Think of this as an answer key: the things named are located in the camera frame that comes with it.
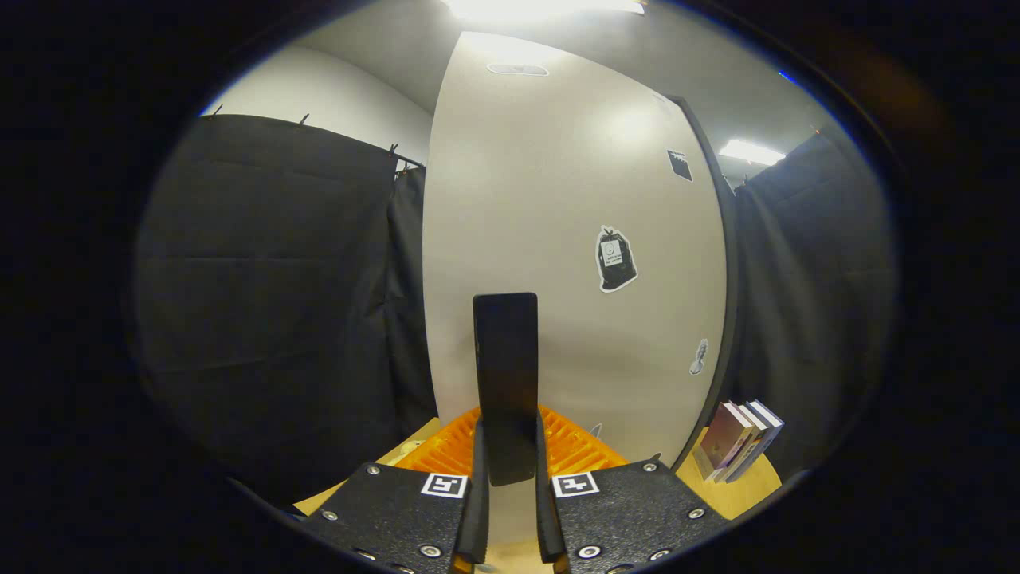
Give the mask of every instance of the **table surface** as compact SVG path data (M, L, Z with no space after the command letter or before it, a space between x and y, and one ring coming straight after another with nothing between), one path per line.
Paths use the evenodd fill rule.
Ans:
M407 440L399 447L380 457L376 462L384 465L396 464L407 453L413 451L426 438L439 432L440 428L442 428L440 420L432 419L418 429L417 432L407 437ZM708 429L702 429L701 435L698 437L698 442L695 445L696 448L698 445L701 445L706 430ZM768 459L764 455L758 457L755 464L744 473L744 476L740 480L728 484L705 482L702 480L698 465L695 463L694 457L690 455L684 459L683 464L680 465L676 475L684 484L708 503L710 507L729 520L744 514L765 500L766 497L774 492L781 485L779 475L776 474L775 469L772 468L772 464L768 462ZM305 515L311 515L343 484L341 482L310 499L296 503L294 506L305 513ZM510 572L519 574L551 574L553 572L551 564L542 563L539 557L539 541L537 539L523 540L513 544L491 545L487 551L486 559L487 565L482 567L484 569L477 568L476 572L492 574Z

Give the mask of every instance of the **fluorescent light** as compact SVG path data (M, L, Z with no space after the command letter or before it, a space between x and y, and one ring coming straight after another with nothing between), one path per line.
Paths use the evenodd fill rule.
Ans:
M746 159L765 165L775 165L776 161L785 157L785 155L778 151L772 151L760 145L742 142L741 140L729 140L729 143L719 150L719 155Z
M644 14L633 0L443 0L463 19L537 20L582 10L619 10Z

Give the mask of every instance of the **white wall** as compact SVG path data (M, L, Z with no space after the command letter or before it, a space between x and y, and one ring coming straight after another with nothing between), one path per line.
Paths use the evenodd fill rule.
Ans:
M288 47L256 65L202 112L300 121L424 163L432 116L400 92L344 60Z

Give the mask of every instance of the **black curtain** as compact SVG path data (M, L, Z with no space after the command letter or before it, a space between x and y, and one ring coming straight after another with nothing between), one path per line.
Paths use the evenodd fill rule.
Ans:
M438 416L425 340L425 304L421 291L421 214L424 167L402 170L387 207L390 221L387 337L390 371L396 389L402 436Z
M879 382L897 309L890 213L840 134L813 136L735 194L742 318L728 395L785 421L768 457L786 480L827 456Z
M407 367L422 352L402 349L423 340L420 286L406 286L420 252L405 245L417 233L420 251L423 174L395 187L396 162L325 129L214 115L156 182L135 276L148 392L273 504L436 414L427 363Z

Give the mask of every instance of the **stack of books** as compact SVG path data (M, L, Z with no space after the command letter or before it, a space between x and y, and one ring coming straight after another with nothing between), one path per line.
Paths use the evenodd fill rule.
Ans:
M782 421L758 401L722 403L694 458L706 482L732 482L755 464L782 429Z

